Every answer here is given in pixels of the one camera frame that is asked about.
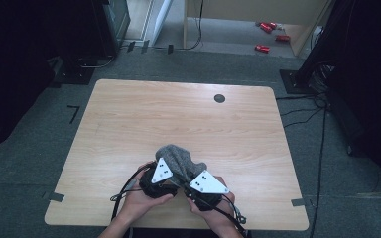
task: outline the black device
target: black device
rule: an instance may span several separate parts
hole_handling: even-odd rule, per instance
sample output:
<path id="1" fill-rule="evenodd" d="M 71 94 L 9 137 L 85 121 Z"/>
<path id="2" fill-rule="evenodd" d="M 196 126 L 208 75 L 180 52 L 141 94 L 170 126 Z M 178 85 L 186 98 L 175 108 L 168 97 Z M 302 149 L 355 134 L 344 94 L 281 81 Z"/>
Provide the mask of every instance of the black device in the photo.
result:
<path id="1" fill-rule="evenodd" d="M 167 179 L 152 183 L 155 170 L 154 167 L 149 168 L 141 176 L 139 185 L 142 191 L 152 198 L 158 198 L 167 194 L 176 196 L 179 187 L 174 184 L 165 184 Z M 186 197 L 194 201 L 200 211 L 212 210 L 213 207 L 217 206 L 221 201 L 221 194 L 201 193 L 186 183 L 184 184 L 184 193 Z"/>
<path id="2" fill-rule="evenodd" d="M 152 198 L 162 197 L 167 194 L 176 196 L 179 187 L 173 184 L 165 184 L 166 179 L 151 183 L 155 170 L 154 167 L 149 168 L 139 179 L 139 186 L 142 188 L 142 191 Z"/>

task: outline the floor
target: floor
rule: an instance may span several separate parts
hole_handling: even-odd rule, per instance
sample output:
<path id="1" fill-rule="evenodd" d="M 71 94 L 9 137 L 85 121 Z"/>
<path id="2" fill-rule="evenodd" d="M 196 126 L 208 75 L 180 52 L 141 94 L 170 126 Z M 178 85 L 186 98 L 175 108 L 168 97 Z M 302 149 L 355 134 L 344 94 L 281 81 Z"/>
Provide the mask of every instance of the floor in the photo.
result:
<path id="1" fill-rule="evenodd" d="M 131 25 L 125 37 L 126 43 L 135 41 L 137 46 L 142 46 L 144 41 L 153 40 L 156 19 L 162 4 L 163 0 L 128 1 Z M 175 49 L 183 47 L 184 8 L 184 1 L 173 1 L 158 38 L 154 43 L 150 43 L 150 46 L 154 44 L 153 47 L 156 48 L 167 48 L 168 45 L 174 45 Z M 188 18 L 187 48 L 194 46 L 198 39 L 197 24 L 198 19 Z M 320 32 L 318 27 L 311 41 L 307 41 L 301 53 L 295 56 L 289 43 L 275 41 L 276 35 L 285 35 L 285 29 L 274 30 L 272 34 L 268 34 L 257 27 L 255 22 L 203 18 L 200 27 L 201 42 L 193 49 L 194 51 L 301 59 L 309 55 L 311 41 Z M 258 44 L 269 47 L 270 51 L 267 54 L 255 51 L 255 46 Z"/>

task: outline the black cable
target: black cable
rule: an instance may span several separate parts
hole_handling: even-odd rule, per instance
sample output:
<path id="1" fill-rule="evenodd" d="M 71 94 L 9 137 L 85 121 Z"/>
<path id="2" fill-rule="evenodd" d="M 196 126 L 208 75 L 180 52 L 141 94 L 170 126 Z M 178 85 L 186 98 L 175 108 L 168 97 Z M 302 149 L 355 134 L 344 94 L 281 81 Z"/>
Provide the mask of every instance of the black cable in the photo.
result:
<path id="1" fill-rule="evenodd" d="M 150 168 L 150 167 L 153 167 L 156 165 L 156 162 L 153 162 L 153 163 L 150 163 L 150 164 L 147 164 L 143 167 L 141 167 L 140 169 L 138 169 L 129 179 L 128 181 L 126 181 L 125 185 L 123 185 L 122 189 L 120 190 L 119 194 L 123 193 L 125 191 L 125 188 L 126 186 L 129 185 L 129 183 L 131 182 L 131 180 L 141 171 L 147 169 L 147 168 Z M 114 204 L 114 207 L 113 207 L 113 212 L 112 212 L 112 220 L 116 217 L 117 215 L 117 209 L 119 208 L 119 203 L 120 203 L 120 200 L 121 199 L 116 199 L 116 203 Z"/>
<path id="2" fill-rule="evenodd" d="M 314 114 L 312 114 L 306 121 L 293 122 L 293 123 L 290 123 L 290 124 L 284 126 L 284 128 L 289 127 L 289 126 L 293 126 L 293 125 L 297 125 L 297 124 L 307 123 L 307 122 L 309 122 L 309 121 L 310 121 L 316 114 L 318 114 L 318 113 L 319 113 L 320 111 L 322 111 L 322 110 L 323 110 L 323 108 L 318 109 L 318 110 L 317 110 Z"/>
<path id="3" fill-rule="evenodd" d="M 298 109 L 298 110 L 293 110 L 293 111 L 289 111 L 289 112 L 286 112 L 286 113 L 283 113 L 283 114 L 280 114 L 280 116 L 287 116 L 291 113 L 295 113 L 295 112 L 302 112 L 302 111 L 315 111 L 315 110 L 318 110 L 317 108 L 311 108 L 311 109 Z"/>
<path id="4" fill-rule="evenodd" d="M 304 95 L 304 96 L 288 96 L 288 97 L 277 97 L 275 100 L 297 100 L 297 99 L 314 99 L 315 97 L 321 95 L 323 93 L 318 93 L 315 95 Z"/>
<path id="5" fill-rule="evenodd" d="M 193 47 L 188 48 L 188 49 L 184 49 L 184 50 L 186 50 L 186 51 L 190 51 L 190 50 L 195 49 L 195 48 L 199 45 L 200 41 L 202 40 L 202 28 L 201 28 L 201 26 L 200 26 L 200 22 L 201 22 L 201 20 L 202 20 L 202 12 L 203 12 L 203 0 L 200 2 L 200 9 L 199 9 L 199 24 L 196 24 L 196 25 L 197 25 L 197 30 L 198 30 L 198 32 L 199 32 L 199 37 L 197 38 L 196 43 L 193 45 Z"/>
<path id="6" fill-rule="evenodd" d="M 226 195 L 223 195 L 226 198 L 226 201 L 231 205 L 231 207 L 234 210 L 235 214 L 235 219 L 240 223 L 240 224 L 246 224 L 246 217 L 242 216 L 240 213 L 240 210 L 234 205 L 234 202 L 230 200 Z"/>
<path id="7" fill-rule="evenodd" d="M 322 124 L 322 137 L 321 137 L 321 143 L 320 143 L 320 154 L 319 154 L 319 165 L 318 165 L 318 172 L 317 172 L 317 202 L 314 206 L 315 208 L 315 215 L 314 215 L 314 221 L 312 222 L 312 228 L 311 228 L 311 235 L 310 237 L 314 237 L 315 233 L 315 227 L 317 225 L 317 219 L 318 219 L 318 209 L 319 209 L 319 200 L 320 200 L 320 189 L 321 189 L 321 171 L 322 171 L 322 159 L 323 159 L 323 145 L 324 145 L 324 132 L 325 132 L 325 125 L 326 125 L 326 111 L 325 108 L 323 110 L 323 124 Z"/>
<path id="8" fill-rule="evenodd" d="M 142 189 L 129 189 L 129 190 L 124 190 L 120 193 L 117 193 L 116 195 L 113 195 L 112 197 L 110 197 L 110 200 L 111 201 L 117 201 L 117 199 L 123 199 L 125 196 L 124 194 L 126 194 L 127 192 L 129 191 L 140 191 Z"/>
<path id="9" fill-rule="evenodd" d="M 327 75 L 328 75 L 328 65 L 319 65 L 315 71 L 312 73 L 312 77 L 310 79 L 310 86 L 319 92 L 327 92 L 328 87 L 325 84 Z"/>
<path id="10" fill-rule="evenodd" d="M 91 65 L 91 66 L 88 66 L 88 65 L 82 65 L 82 64 L 79 64 L 80 67 L 83 67 L 83 68 L 100 68 L 100 67 L 106 67 L 108 66 L 111 62 L 113 62 L 114 60 L 114 56 L 109 56 L 110 57 L 110 60 L 107 62 L 107 63 L 104 63 L 104 64 L 101 64 L 101 65 Z M 81 61 L 81 60 L 98 60 L 98 59 L 85 59 L 85 58 L 79 58 L 78 61 Z"/>

